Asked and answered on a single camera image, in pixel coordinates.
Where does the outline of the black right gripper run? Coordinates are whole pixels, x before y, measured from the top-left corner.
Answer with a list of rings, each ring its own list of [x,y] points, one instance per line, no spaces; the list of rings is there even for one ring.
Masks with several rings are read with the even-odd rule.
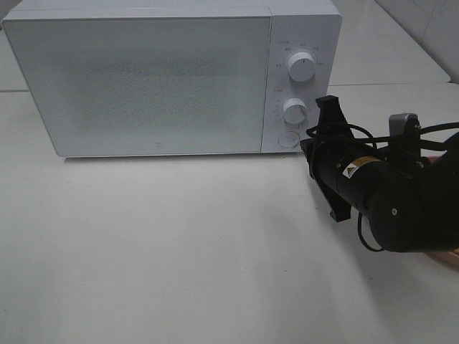
[[[346,143],[342,140],[353,138],[335,96],[318,98],[316,104],[320,110],[318,124],[308,130],[308,139],[301,141],[301,149],[308,162],[311,178],[331,208],[331,217],[336,222],[351,218],[351,204],[336,190],[336,179],[340,172],[341,160],[346,156]]]

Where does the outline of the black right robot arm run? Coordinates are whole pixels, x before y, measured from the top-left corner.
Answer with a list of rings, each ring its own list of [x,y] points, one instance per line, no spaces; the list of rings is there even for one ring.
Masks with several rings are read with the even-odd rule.
[[[422,127],[415,114],[401,113],[390,116],[389,135],[375,137],[347,122],[337,97],[316,104],[318,124],[301,149],[331,217],[346,221],[357,211],[375,252],[456,250],[458,124]]]

